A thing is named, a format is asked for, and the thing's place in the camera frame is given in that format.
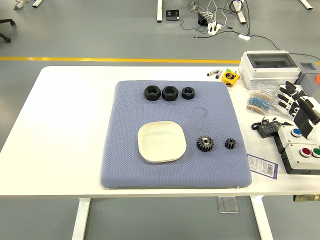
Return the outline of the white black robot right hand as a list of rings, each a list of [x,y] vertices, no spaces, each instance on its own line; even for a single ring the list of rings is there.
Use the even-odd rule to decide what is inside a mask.
[[[289,81],[279,88],[278,106],[293,118],[303,137],[320,145],[320,104]]]

